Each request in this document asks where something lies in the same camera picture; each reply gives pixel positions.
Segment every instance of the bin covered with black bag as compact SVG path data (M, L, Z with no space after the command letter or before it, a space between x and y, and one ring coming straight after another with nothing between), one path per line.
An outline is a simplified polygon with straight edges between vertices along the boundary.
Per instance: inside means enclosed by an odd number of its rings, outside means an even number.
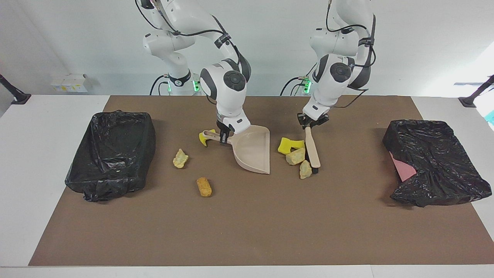
M89 202L107 201L144 188L156 134L148 113L95 114L65 179Z
M392 121L383 139L394 159L415 168L391 195L419 207L455 205L492 195L453 130L445 122Z

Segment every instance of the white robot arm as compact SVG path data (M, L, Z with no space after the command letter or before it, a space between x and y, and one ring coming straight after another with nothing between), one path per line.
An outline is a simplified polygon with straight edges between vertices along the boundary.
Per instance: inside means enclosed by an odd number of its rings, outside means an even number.
M361 88L371 74L375 16L370 0L331 0L328 18L341 28L318 28L311 37L310 45L319 61L312 77L319 87L298 115L304 127L327 121L327 113L345 90ZM354 31L358 41L348 35Z
M141 0L141 6L151 11L152 22L161 29L145 36L144 47L167 64L172 92L193 92L192 86L187 85L193 74L185 57L176 51L193 45L198 35L214 42L225 59L202 69L201 86L216 100L222 143L226 143L230 131L245 131L250 121L243 104L251 68L220 22L196 0Z

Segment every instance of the beige brush handle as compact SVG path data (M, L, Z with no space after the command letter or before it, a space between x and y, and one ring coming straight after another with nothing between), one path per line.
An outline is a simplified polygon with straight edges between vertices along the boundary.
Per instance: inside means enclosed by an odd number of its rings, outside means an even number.
M319 155L317 154L316 143L312 138L312 132L310 127L305 128L305 147L307 148L307 154L310 159L310 166L312 168L320 168L321 162L319 161Z
M220 142L220 136L219 136L218 133L214 133L212 131L205 130L205 131L203 131L203 136L206 139L215 140L215 141ZM229 137L228 137L227 143L230 144L230 145L232 144L232 142L230 141L230 138Z

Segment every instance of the beige dustpan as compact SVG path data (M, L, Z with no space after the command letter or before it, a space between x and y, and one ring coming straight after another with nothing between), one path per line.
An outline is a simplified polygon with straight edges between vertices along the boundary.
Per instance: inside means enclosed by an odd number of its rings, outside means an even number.
M205 139L220 141L218 133L205 130ZM250 126L244 132L228 138L237 163L244 169L261 174L269 174L269 129Z

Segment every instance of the brown table surface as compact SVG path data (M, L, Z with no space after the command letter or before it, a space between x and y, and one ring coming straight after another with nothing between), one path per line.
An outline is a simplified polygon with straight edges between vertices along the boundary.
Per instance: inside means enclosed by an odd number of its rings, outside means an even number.
M153 118L147 185L104 203L66 188L30 265L494 263L494 244L471 204L418 208L389 198L398 177L381 140L391 120L421 118L410 97L363 96L332 109L313 129L320 173L300 180L277 147L281 137L304 139L296 113L307 100L246 99L251 122L271 131L271 175L261 175L238 166L231 146L199 142L200 131L215 128L215 107L203 97L110 97L105 111ZM179 148L191 156L181 170L172 165ZM197 189L203 176L210 198Z

